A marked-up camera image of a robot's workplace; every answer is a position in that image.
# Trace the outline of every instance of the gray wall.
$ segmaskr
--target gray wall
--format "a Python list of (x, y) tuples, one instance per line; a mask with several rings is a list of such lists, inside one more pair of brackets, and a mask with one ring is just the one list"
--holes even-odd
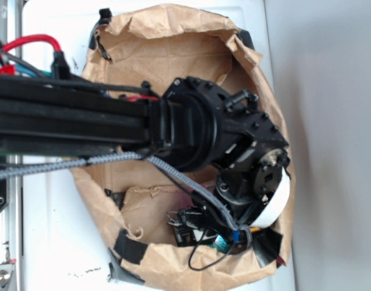
[(371, 290), (371, 1), (265, 1), (298, 290)]

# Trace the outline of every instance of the connector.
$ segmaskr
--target connector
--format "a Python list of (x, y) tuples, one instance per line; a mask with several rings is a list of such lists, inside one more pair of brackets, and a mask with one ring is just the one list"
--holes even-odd
[(54, 79), (71, 79), (70, 67), (65, 61), (62, 51), (53, 53), (53, 63), (51, 65), (52, 78)]

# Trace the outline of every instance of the blue component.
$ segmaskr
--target blue component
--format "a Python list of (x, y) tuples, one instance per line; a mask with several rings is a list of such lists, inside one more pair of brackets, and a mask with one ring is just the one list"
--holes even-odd
[(237, 243), (239, 241), (239, 230), (233, 230), (233, 240), (234, 243)]
[(34, 77), (34, 78), (37, 77), (37, 75), (35, 73), (33, 73), (31, 70), (23, 67), (20, 64), (16, 64), (15, 68), (16, 68), (16, 71), (19, 72), (19, 73), (26, 74), (26, 75), (28, 75), (30, 77)]
[(223, 237), (218, 235), (213, 244), (209, 244), (210, 247), (216, 248), (221, 253), (227, 253), (229, 251), (229, 245), (225, 242)]

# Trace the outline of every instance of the white plastic part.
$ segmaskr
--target white plastic part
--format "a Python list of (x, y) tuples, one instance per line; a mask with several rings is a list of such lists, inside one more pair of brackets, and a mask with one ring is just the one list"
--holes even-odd
[(285, 169), (282, 168), (281, 181), (280, 184), (278, 184), (275, 194), (251, 226), (264, 229), (275, 222), (287, 204), (289, 193), (290, 178)]

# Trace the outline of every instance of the metal frame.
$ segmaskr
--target metal frame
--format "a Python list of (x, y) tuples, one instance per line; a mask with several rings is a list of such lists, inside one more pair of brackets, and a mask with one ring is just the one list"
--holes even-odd
[[(0, 0), (0, 40), (21, 36), (23, 0)], [(21, 56), (21, 50), (15, 51)], [(8, 156), (7, 162), (17, 164), (20, 156)], [(7, 181), (9, 204), (0, 213), (0, 290), (24, 290), (22, 246), (22, 178)]]

